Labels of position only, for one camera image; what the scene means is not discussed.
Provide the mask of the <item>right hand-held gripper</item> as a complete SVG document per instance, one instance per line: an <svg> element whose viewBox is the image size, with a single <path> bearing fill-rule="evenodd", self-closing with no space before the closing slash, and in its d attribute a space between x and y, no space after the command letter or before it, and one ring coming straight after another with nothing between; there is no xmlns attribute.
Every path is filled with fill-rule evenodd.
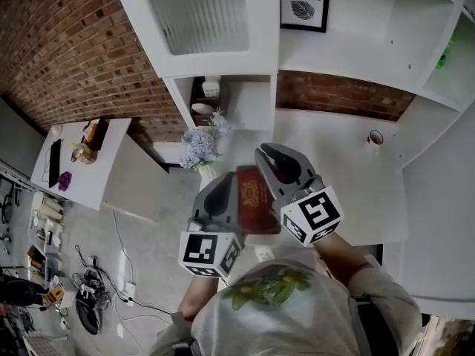
<svg viewBox="0 0 475 356"><path fill-rule="evenodd" d="M255 163L275 200L279 223L301 245L323 239L344 221L333 188L323 184L304 154L282 144L262 143L255 149Z"/></svg>

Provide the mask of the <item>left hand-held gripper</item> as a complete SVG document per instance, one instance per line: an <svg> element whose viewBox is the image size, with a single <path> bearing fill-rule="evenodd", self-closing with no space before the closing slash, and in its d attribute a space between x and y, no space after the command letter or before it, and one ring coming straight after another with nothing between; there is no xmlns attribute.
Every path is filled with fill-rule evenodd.
<svg viewBox="0 0 475 356"><path fill-rule="evenodd" d="M180 233L179 265L197 277L226 279L245 245L236 173L212 180L196 196L192 213Z"/></svg>

